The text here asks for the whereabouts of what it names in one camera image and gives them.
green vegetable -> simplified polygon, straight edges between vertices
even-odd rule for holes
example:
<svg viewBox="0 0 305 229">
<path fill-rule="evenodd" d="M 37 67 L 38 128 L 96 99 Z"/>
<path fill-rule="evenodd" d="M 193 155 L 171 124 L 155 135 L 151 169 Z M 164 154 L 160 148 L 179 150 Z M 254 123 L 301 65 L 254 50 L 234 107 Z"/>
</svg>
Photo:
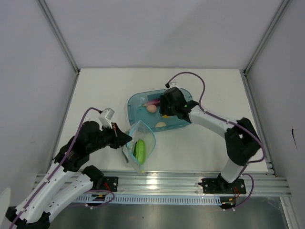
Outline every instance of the green vegetable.
<svg viewBox="0 0 305 229">
<path fill-rule="evenodd" d="M 140 162 L 141 165 L 145 162 L 146 157 L 146 147 L 145 142 L 139 138 L 134 146 L 133 154 L 135 154 L 135 158 Z"/>
</svg>

white wall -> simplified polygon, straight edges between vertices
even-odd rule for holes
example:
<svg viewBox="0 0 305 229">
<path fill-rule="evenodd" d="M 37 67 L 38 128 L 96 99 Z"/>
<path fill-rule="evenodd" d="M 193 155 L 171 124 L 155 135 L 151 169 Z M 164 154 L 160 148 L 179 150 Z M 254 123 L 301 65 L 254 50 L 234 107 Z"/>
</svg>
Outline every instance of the white wall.
<svg viewBox="0 0 305 229">
<path fill-rule="evenodd" d="M 292 1 L 249 75 L 274 166 L 288 179 L 301 228 L 305 228 L 304 10 L 305 1 Z"/>
<path fill-rule="evenodd" d="M 80 68 L 243 69 L 281 0 L 47 0 Z"/>
<path fill-rule="evenodd" d="M 36 1 L 1 1 L 0 192 L 13 205 L 46 168 L 74 79 Z"/>
</svg>

egg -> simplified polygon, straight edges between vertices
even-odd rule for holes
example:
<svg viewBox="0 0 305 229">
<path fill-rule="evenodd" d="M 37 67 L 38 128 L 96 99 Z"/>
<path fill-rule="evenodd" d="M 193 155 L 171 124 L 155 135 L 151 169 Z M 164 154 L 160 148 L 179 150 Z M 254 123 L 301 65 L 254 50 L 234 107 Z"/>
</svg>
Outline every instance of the egg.
<svg viewBox="0 0 305 229">
<path fill-rule="evenodd" d="M 166 126 L 166 124 L 164 122 L 158 122 L 155 127 L 158 128 L 158 127 L 164 127 L 164 126 Z"/>
<path fill-rule="evenodd" d="M 157 111 L 157 107 L 155 105 L 153 105 L 153 104 L 152 105 L 148 105 L 146 109 L 150 113 L 155 113 Z"/>
</svg>

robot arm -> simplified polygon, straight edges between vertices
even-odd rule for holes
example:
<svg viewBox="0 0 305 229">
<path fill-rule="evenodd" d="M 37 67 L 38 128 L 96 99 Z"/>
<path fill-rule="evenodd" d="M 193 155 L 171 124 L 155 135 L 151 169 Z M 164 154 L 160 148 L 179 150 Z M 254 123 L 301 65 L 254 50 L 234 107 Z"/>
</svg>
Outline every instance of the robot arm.
<svg viewBox="0 0 305 229">
<path fill-rule="evenodd" d="M 18 206 L 8 209 L 6 216 L 11 222 L 15 221 L 18 228 L 48 228 L 59 212 L 77 196 L 92 188 L 101 189 L 103 174 L 90 166 L 84 169 L 76 181 L 58 193 L 66 180 L 89 161 L 91 153 L 107 146 L 117 149 L 132 140 L 116 123 L 110 122 L 113 113 L 112 109 L 101 112 L 99 119 L 103 124 L 102 130 L 94 121 L 82 124 L 69 155 L 66 156 L 66 152 L 74 137 L 60 149 L 49 171 L 31 194 Z"/>
<path fill-rule="evenodd" d="M 189 123 L 202 125 L 225 139 L 229 160 L 218 176 L 218 185 L 223 191 L 238 179 L 248 160 L 260 148 L 250 135 L 232 124 L 241 125 L 257 137 L 249 119 L 229 120 L 220 115 L 212 114 L 208 110 L 203 111 L 197 102 L 186 102 L 182 92 L 175 86 L 168 89 L 160 97 L 160 115 L 176 115 Z"/>
</svg>

purple object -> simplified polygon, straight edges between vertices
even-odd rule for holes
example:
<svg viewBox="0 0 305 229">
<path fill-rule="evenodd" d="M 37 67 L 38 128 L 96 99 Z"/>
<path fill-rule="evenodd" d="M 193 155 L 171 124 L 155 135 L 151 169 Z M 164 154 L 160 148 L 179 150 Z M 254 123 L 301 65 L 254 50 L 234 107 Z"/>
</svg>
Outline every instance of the purple object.
<svg viewBox="0 0 305 229">
<path fill-rule="evenodd" d="M 142 104 L 142 106 L 149 106 L 149 105 L 159 106 L 160 105 L 160 99 L 153 99 L 153 100 L 150 100 L 150 101 Z"/>
</svg>

